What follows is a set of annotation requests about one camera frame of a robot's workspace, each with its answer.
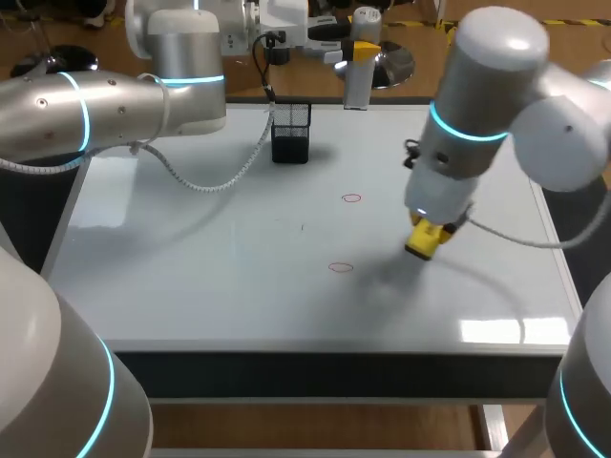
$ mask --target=black base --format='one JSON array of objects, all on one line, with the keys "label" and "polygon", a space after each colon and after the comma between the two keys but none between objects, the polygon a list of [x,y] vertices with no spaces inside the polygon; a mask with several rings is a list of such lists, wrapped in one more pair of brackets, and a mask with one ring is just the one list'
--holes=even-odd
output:
[{"label": "black base", "polygon": [[271,160],[277,164],[305,164],[309,159],[309,138],[276,136],[271,140]]}]

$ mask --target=white cable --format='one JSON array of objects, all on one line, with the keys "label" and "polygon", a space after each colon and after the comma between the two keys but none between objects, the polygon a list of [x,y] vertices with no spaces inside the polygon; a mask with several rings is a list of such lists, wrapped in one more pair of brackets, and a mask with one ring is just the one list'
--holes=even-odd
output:
[{"label": "white cable", "polygon": [[[231,178],[229,181],[227,181],[224,184],[221,184],[218,186],[199,186],[198,184],[192,183],[188,181],[187,179],[181,177],[180,174],[176,171],[176,169],[172,166],[170,161],[167,159],[167,157],[164,156],[163,153],[160,152],[157,148],[154,148],[153,146],[150,145],[152,141],[157,139],[158,136],[161,135],[163,131],[165,131],[168,119],[170,117],[170,97],[169,97],[169,91],[167,89],[167,86],[163,83],[163,81],[161,81],[161,79],[158,76],[155,76],[149,73],[143,73],[138,78],[143,79],[145,77],[155,78],[155,80],[160,85],[161,89],[163,90],[163,115],[161,117],[161,121],[159,123],[158,130],[147,141],[144,141],[144,142],[133,141],[133,142],[126,143],[124,145],[116,145],[116,146],[128,146],[132,154],[136,154],[139,149],[148,151],[153,156],[155,156],[157,159],[159,159],[159,161],[163,164],[166,170],[170,173],[172,177],[174,177],[174,179],[178,183],[182,184],[183,186],[193,191],[197,191],[200,193],[217,193],[219,191],[224,191],[234,186],[240,180],[240,178],[244,176],[244,174],[248,171],[250,166],[253,164],[253,162],[259,155],[259,152],[261,151],[261,148],[263,147],[263,144],[265,140],[267,139],[267,136],[269,135],[269,131],[271,130],[271,126],[274,122],[274,110],[275,110],[274,102],[269,102],[269,117],[267,118],[267,123],[265,124],[265,128],[263,129],[263,133],[261,134],[259,141],[255,145],[254,151],[252,152],[252,154],[250,155],[246,163],[239,170],[239,172],[233,178]],[[90,150],[84,153],[81,157],[78,157],[77,159],[71,162],[68,162],[67,164],[59,165],[55,167],[36,167],[36,166],[31,166],[31,165],[17,164],[15,162],[11,162],[9,160],[0,158],[0,169],[8,170],[8,171],[15,172],[18,174],[25,174],[25,175],[56,175],[56,174],[61,174],[61,173],[73,170],[79,167],[80,165],[82,165],[84,162],[90,160],[92,157],[97,156],[100,153],[110,148],[114,148],[114,147],[95,148],[93,150]]]},{"label": "white cable", "polygon": [[481,222],[473,220],[470,216],[467,216],[467,221],[470,222],[473,226],[478,227],[490,234],[493,234],[497,237],[501,237],[502,239],[506,239],[508,241],[512,241],[513,243],[518,243],[524,246],[530,246],[533,248],[547,248],[547,249],[562,249],[567,250],[569,248],[575,248],[576,246],[581,245],[586,240],[588,240],[604,223],[606,218],[611,213],[611,191],[607,191],[604,196],[604,199],[600,203],[600,207],[592,220],[589,222],[587,226],[574,238],[566,241],[560,241],[558,243],[551,242],[537,242],[537,241],[529,241],[523,239],[516,239],[514,237],[503,234],[502,232],[497,231],[491,227],[482,224]]}]

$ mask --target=black cable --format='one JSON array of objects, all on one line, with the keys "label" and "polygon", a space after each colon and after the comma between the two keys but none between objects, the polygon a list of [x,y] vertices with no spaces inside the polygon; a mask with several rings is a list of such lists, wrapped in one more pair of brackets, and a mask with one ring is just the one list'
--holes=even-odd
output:
[{"label": "black cable", "polygon": [[279,34],[269,31],[267,33],[263,33],[259,35],[257,38],[255,38],[255,41],[253,41],[252,43],[252,60],[255,61],[255,67],[257,68],[257,72],[259,72],[259,76],[261,77],[261,85],[263,86],[263,90],[265,91],[265,94],[267,95],[267,98],[269,99],[269,101],[274,102],[276,101],[276,95],[274,94],[274,90],[271,87],[271,85],[267,82],[267,72],[269,71],[269,62],[267,61],[267,59],[265,59],[265,68],[262,70],[261,65],[259,65],[259,59],[257,59],[257,45],[261,43],[261,40],[263,40],[264,38],[266,39],[267,47],[270,50],[274,47],[274,45],[276,44],[276,41],[279,41],[280,43],[284,43],[286,41],[286,38],[280,36]]}]

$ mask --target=yellow cap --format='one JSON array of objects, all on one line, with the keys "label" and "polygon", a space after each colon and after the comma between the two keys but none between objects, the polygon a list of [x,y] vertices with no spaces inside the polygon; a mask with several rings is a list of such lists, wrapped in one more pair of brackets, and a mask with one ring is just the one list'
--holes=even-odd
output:
[{"label": "yellow cap", "polygon": [[368,43],[367,41],[355,41],[354,56],[352,57],[352,60],[354,62],[369,60],[378,55],[381,50],[382,48],[380,48],[378,45],[374,45],[373,43]]}]

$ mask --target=blue led ring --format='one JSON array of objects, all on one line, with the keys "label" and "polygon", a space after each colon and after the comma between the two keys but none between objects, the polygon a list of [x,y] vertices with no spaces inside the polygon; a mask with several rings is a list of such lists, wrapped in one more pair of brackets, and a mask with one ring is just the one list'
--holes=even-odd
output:
[{"label": "blue led ring", "polygon": [[89,143],[89,135],[91,132],[91,126],[89,122],[89,111],[87,110],[87,103],[85,103],[85,97],[83,96],[83,92],[80,91],[80,88],[78,87],[78,83],[76,82],[76,80],[74,80],[74,78],[72,78],[70,74],[67,74],[64,72],[60,72],[58,74],[61,74],[68,81],[70,81],[70,84],[73,85],[74,90],[78,94],[78,98],[80,100],[80,108],[83,112],[83,129],[84,129],[83,143],[80,146],[80,148],[78,149],[78,151],[85,151],[85,148],[87,148],[87,144]]},{"label": "blue led ring", "polygon": [[573,416],[573,412],[571,412],[571,407],[569,407],[569,402],[566,399],[566,394],[564,393],[564,381],[562,380],[562,372],[560,372],[560,394],[562,396],[562,403],[564,404],[564,410],[566,410],[566,414],[568,415],[569,420],[571,421],[571,424],[573,425],[573,428],[575,429],[575,431],[577,432],[577,434],[579,435],[583,443],[586,444],[588,448],[590,448],[590,450],[592,450],[592,452],[599,458],[606,458],[602,453],[599,452],[599,450],[596,447],[594,447],[594,444],[592,444],[589,441],[589,439],[585,436],[585,434],[579,427],[577,421],[575,420],[575,417]]},{"label": "blue led ring", "polygon": [[104,405],[104,410],[102,410],[102,415],[99,417],[97,422],[97,426],[94,429],[94,433],[85,444],[85,447],[80,450],[80,452],[76,455],[76,458],[85,458],[87,453],[92,449],[95,444],[95,441],[99,437],[100,432],[104,428],[106,421],[108,420],[108,414],[111,411],[111,405],[113,403],[113,396],[115,396],[115,365],[113,364],[113,355],[110,350],[106,346],[106,344],[99,339],[104,347],[104,351],[106,352],[106,358],[108,359],[108,371],[110,376],[110,382],[108,383],[108,396],[106,397],[106,404]]},{"label": "blue led ring", "polygon": [[215,81],[223,81],[225,77],[220,74],[218,76],[206,76],[203,78],[162,78],[161,81],[168,86],[183,85],[183,84],[200,84],[214,83]]},{"label": "blue led ring", "polygon": [[435,102],[431,102],[431,117],[435,120],[437,125],[441,127],[444,131],[454,136],[457,136],[458,138],[463,138],[465,140],[498,141],[498,140],[505,138],[508,135],[507,132],[504,132],[502,134],[497,134],[497,135],[489,135],[489,136],[477,136],[477,135],[463,134],[462,132],[459,132],[456,129],[454,129],[453,127],[451,127],[450,125],[446,124],[446,122],[443,119],[441,119],[441,117],[439,117],[439,114],[437,113],[437,110],[435,109]]}]

